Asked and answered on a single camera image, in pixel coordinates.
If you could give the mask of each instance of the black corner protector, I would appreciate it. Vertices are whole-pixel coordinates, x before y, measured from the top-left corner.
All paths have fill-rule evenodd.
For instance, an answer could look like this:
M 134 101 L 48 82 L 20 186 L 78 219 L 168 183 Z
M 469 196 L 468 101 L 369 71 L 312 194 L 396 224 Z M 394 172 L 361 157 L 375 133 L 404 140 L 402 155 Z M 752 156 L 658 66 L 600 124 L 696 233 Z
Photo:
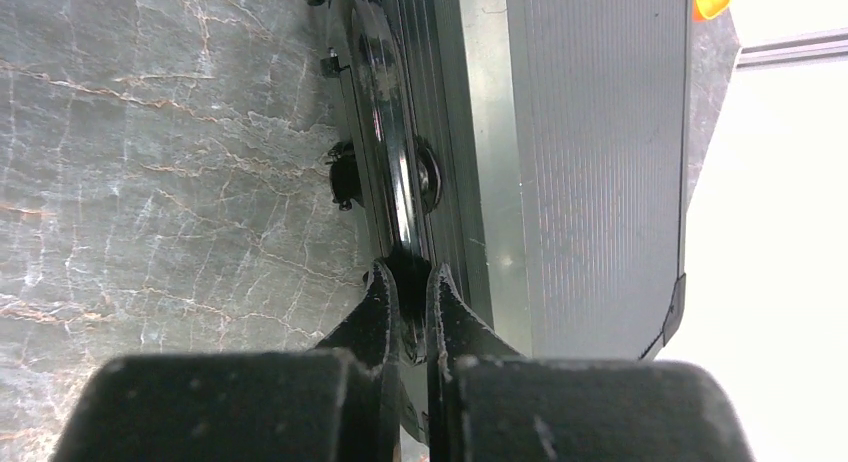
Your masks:
M 668 306 L 668 313 L 665 315 L 665 322 L 663 322 L 663 345 L 667 345 L 671 337 L 677 333 L 677 329 L 680 328 L 680 322 L 683 320 L 683 309 L 685 307 L 686 274 L 683 274 L 674 283 L 671 303 Z

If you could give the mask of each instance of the gray marble surface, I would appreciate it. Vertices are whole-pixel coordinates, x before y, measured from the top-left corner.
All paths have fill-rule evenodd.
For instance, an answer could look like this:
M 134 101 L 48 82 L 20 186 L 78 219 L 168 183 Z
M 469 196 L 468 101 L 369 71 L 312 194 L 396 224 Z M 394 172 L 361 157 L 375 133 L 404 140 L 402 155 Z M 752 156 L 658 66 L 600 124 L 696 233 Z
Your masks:
M 0 460 L 46 460 L 115 354 L 300 350 L 353 308 L 318 27 L 303 0 L 0 0 Z M 738 46 L 729 15 L 696 30 L 693 186 Z

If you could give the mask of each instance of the metal frame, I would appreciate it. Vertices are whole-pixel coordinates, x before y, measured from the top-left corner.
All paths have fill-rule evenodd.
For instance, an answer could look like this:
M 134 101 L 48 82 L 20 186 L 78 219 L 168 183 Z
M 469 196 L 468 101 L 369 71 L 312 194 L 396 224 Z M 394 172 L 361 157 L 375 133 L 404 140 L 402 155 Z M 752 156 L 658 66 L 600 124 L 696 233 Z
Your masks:
M 743 47 L 737 70 L 848 60 L 848 27 Z

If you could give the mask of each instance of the white surface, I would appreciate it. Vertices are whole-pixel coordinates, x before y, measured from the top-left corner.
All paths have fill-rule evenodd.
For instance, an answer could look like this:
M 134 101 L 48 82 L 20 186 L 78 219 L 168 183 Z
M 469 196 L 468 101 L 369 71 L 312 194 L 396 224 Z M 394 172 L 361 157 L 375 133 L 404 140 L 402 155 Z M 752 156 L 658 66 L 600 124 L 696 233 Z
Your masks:
M 734 74 L 688 214 L 683 323 L 760 461 L 848 461 L 848 64 Z
M 848 27 L 848 0 L 733 0 L 742 46 Z

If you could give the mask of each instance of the marble floor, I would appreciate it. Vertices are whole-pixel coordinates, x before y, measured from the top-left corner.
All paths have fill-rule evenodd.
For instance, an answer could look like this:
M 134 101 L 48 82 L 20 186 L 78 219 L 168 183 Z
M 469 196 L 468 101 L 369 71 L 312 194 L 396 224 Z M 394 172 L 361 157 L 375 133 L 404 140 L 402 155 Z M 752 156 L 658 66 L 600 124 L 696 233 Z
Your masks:
M 366 260 L 303 0 L 0 0 L 0 459 L 127 352 L 301 350 Z M 696 27 L 690 190 L 738 42 Z

